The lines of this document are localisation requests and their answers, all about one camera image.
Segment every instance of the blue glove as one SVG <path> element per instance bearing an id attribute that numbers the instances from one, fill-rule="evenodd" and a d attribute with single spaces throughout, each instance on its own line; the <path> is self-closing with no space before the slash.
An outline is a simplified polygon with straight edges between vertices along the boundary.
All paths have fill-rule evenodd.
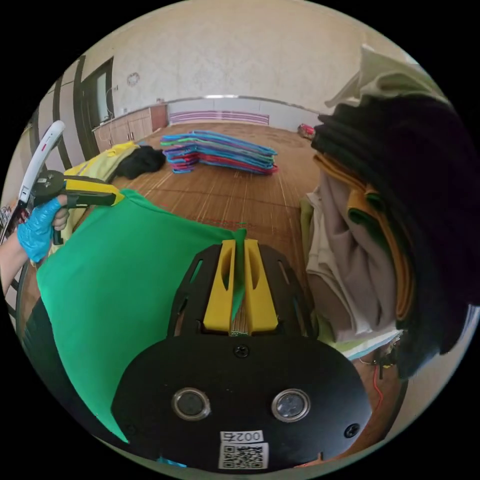
<path id="1" fill-rule="evenodd" d="M 52 222 L 61 208 L 58 198 L 53 198 L 35 207 L 27 221 L 17 227 L 18 243 L 34 262 L 39 262 L 49 252 L 54 235 Z"/>

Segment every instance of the folded clothes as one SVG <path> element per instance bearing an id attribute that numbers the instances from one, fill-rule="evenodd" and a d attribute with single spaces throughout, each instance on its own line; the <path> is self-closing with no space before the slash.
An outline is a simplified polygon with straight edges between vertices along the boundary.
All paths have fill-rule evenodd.
<path id="1" fill-rule="evenodd" d="M 408 239 L 416 298 L 397 367 L 411 377 L 453 348 L 480 304 L 479 155 L 454 109 L 426 95 L 365 94 L 319 119 L 312 147 L 361 178 L 369 202 L 379 194 Z"/>
<path id="2" fill-rule="evenodd" d="M 214 141 L 217 144 L 232 145 L 243 148 L 244 150 L 252 150 L 254 152 L 263 153 L 264 155 L 276 155 L 277 152 L 272 148 L 257 145 L 256 143 L 251 143 L 249 141 L 240 140 L 229 135 L 224 135 L 223 133 L 217 133 L 214 131 L 208 130 L 192 130 L 190 133 L 181 133 L 179 135 L 165 135 L 162 141 L 165 142 L 175 142 L 182 141 L 183 139 L 195 139 L 199 141 Z"/>
<path id="3" fill-rule="evenodd" d="M 308 262 L 309 252 L 313 241 L 314 222 L 312 217 L 314 208 L 307 197 L 300 200 L 300 228 L 305 265 Z M 382 331 L 361 333 L 354 339 L 348 341 L 337 341 L 335 331 L 348 331 L 351 329 L 351 317 L 340 298 L 334 293 L 330 286 L 317 274 L 308 274 L 308 285 L 315 305 L 311 314 L 312 322 L 318 322 L 318 340 L 330 345 L 344 354 L 347 358 L 353 359 L 366 355 L 387 344 L 394 338 L 398 331 L 393 327 Z"/>
<path id="4" fill-rule="evenodd" d="M 328 242 L 345 288 L 372 331 L 394 328 L 397 285 L 390 251 L 363 225 L 351 221 L 351 189 L 346 183 L 321 171 L 320 192 Z"/>
<path id="5" fill-rule="evenodd" d="M 439 86 L 419 65 L 395 60 L 363 46 L 359 71 L 325 105 L 328 108 L 340 103 L 356 106 L 364 95 L 393 98 L 418 94 L 447 101 Z"/>
<path id="6" fill-rule="evenodd" d="M 203 130 L 180 135 L 165 135 L 161 142 L 164 154 L 174 173 L 191 171 L 202 163 L 233 168 L 260 175 L 278 170 L 273 149 Z"/>
<path id="7" fill-rule="evenodd" d="M 328 315 L 335 332 L 336 342 L 349 341 L 357 335 L 370 333 L 372 328 L 369 324 L 369 319 L 358 309 L 350 290 L 346 288 L 340 275 L 335 255 L 329 245 L 325 228 L 324 207 L 320 198 L 320 188 L 318 187 L 314 192 L 308 193 L 306 197 L 313 206 L 312 221 L 314 224 L 306 272 L 307 274 L 320 276 L 330 287 L 348 312 L 348 324 L 337 322 L 334 316 L 330 316 L 325 310 L 321 309 L 321 303 L 316 306 L 320 308 L 322 315 Z"/>
<path id="8" fill-rule="evenodd" d="M 365 195 L 367 192 L 367 185 L 351 171 L 339 164 L 333 158 L 328 155 L 317 153 L 314 158 L 314 162 L 324 170 L 332 178 L 339 180 L 340 182 L 348 185 L 353 191 L 360 192 L 361 195 Z M 350 206 L 354 201 L 353 197 L 349 198 Z M 355 203 L 355 210 L 362 210 L 361 205 Z M 370 233 L 371 237 L 378 242 L 378 244 L 391 255 L 396 277 L 396 309 L 395 316 L 397 320 L 404 320 L 412 307 L 414 300 L 414 273 L 411 266 L 411 262 L 408 255 L 402 251 L 397 241 L 394 231 L 398 231 L 399 227 L 392 228 L 392 222 L 389 221 L 388 216 L 381 212 L 369 208 L 368 205 L 363 218 L 368 218 L 368 221 L 360 223 L 365 226 L 366 230 Z M 349 215 L 350 219 L 354 222 L 361 221 L 358 215 L 354 215 L 353 218 Z"/>

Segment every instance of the cabinet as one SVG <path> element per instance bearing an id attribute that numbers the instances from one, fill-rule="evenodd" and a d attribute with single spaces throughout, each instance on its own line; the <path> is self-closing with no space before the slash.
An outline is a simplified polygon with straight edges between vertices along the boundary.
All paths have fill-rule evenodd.
<path id="1" fill-rule="evenodd" d="M 115 144 L 139 142 L 167 124 L 167 106 L 155 105 L 114 118 L 93 130 L 93 134 L 103 152 Z"/>

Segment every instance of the white cloth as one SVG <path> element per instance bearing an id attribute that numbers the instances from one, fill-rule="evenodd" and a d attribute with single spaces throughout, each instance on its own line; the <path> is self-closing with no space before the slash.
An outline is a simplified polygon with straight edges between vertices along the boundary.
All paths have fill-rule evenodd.
<path id="1" fill-rule="evenodd" d="M 426 95 L 448 103 L 438 85 L 419 65 L 394 60 L 365 46 L 361 47 L 359 71 L 325 105 L 356 107 L 363 95 L 383 98 Z"/>
<path id="2" fill-rule="evenodd" d="M 320 187 L 318 186 L 312 193 L 307 193 L 306 197 L 313 207 L 313 237 L 308 253 L 306 271 L 308 274 L 319 275 L 338 296 L 350 315 L 351 329 L 355 335 L 372 332 L 368 319 L 358 310 L 352 296 L 342 282 L 335 256 L 327 238 Z"/>

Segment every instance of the black cloth pile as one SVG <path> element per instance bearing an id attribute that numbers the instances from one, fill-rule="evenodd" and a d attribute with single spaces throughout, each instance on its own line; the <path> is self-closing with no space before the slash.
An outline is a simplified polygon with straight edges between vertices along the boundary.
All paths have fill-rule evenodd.
<path id="1" fill-rule="evenodd" d="M 163 150 L 156 150 L 150 145 L 140 145 L 118 164 L 112 177 L 134 180 L 141 174 L 158 172 L 166 161 Z"/>
<path id="2" fill-rule="evenodd" d="M 415 311 L 400 378 L 449 352 L 480 305 L 480 157 L 451 105 L 423 95 L 339 104 L 311 146 L 373 185 L 410 238 Z"/>

